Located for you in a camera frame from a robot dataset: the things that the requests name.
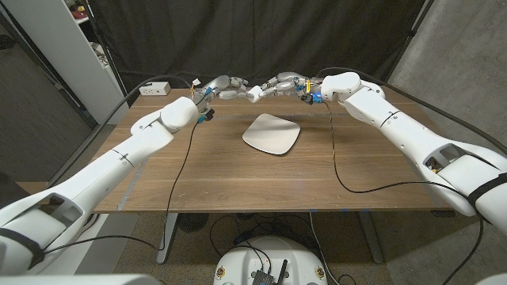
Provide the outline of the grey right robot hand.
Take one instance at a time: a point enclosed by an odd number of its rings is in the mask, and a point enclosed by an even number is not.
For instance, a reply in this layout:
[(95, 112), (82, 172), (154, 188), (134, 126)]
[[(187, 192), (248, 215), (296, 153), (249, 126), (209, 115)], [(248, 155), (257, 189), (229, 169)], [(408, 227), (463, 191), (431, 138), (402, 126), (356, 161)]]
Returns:
[(306, 104), (322, 103), (323, 78), (307, 77), (295, 72), (282, 72), (261, 85), (259, 97), (297, 97)]

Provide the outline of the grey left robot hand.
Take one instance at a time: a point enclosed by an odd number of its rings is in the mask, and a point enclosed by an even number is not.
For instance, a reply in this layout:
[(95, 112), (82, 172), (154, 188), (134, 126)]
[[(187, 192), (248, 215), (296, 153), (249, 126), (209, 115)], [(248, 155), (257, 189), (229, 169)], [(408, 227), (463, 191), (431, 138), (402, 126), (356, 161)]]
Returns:
[(193, 102), (198, 108), (198, 123), (209, 121), (213, 118), (215, 111), (209, 106), (214, 98), (232, 100), (235, 98), (248, 97), (246, 92), (247, 80), (238, 77), (221, 75), (202, 88), (193, 92)]

